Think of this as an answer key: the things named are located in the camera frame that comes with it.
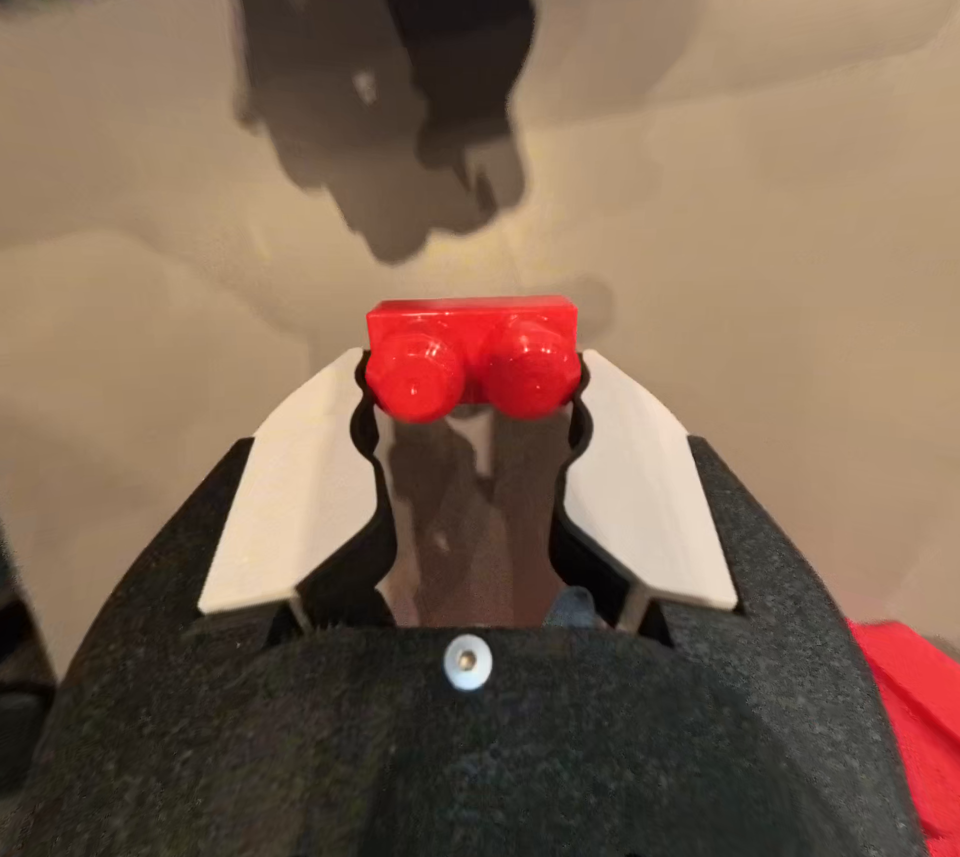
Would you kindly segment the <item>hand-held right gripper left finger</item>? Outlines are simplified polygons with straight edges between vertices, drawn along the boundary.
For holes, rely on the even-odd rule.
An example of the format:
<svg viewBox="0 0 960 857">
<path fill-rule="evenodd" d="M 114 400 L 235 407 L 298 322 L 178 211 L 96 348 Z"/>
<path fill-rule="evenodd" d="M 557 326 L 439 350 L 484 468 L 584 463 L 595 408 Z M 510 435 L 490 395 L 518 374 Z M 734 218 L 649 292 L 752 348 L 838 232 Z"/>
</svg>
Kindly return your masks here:
<svg viewBox="0 0 960 857">
<path fill-rule="evenodd" d="M 397 530 L 368 359 L 346 350 L 256 430 L 198 597 L 202 615 L 280 604 L 319 628 L 387 614 L 379 585 L 397 559 Z"/>
</svg>

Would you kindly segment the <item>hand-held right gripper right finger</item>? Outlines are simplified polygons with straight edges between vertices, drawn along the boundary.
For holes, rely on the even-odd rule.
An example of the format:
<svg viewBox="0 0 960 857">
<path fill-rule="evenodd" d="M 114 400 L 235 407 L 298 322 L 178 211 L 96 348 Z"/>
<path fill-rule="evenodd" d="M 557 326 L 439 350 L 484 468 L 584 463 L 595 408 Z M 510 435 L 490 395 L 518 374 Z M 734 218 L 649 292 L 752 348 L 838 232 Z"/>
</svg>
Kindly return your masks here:
<svg viewBox="0 0 960 857">
<path fill-rule="evenodd" d="M 735 612 L 738 590 L 687 428 L 598 351 L 581 361 L 551 519 L 554 570 L 629 634 L 654 603 Z"/>
</svg>

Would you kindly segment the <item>red two-stud mega block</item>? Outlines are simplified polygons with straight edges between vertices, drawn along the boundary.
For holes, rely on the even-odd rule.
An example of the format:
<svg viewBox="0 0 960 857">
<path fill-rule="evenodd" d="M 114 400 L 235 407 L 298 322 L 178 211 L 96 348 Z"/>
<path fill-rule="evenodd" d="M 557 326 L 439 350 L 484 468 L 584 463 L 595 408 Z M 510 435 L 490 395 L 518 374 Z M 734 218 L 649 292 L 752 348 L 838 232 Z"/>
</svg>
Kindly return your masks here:
<svg viewBox="0 0 960 857">
<path fill-rule="evenodd" d="M 365 382 L 391 418 L 461 406 L 520 420 L 565 407 L 582 381 L 578 309 L 559 295 L 390 300 L 366 314 Z"/>
</svg>

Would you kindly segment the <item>red plastic bin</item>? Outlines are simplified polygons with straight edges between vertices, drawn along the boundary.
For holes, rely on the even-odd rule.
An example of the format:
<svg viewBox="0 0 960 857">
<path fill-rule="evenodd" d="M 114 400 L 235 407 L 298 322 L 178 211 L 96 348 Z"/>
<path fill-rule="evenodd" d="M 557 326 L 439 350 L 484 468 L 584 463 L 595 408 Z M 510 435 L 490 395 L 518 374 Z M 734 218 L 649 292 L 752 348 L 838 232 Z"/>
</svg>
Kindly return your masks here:
<svg viewBox="0 0 960 857">
<path fill-rule="evenodd" d="M 959 854 L 959 665 L 904 623 L 847 623 L 890 720 L 931 856 Z"/>
</svg>

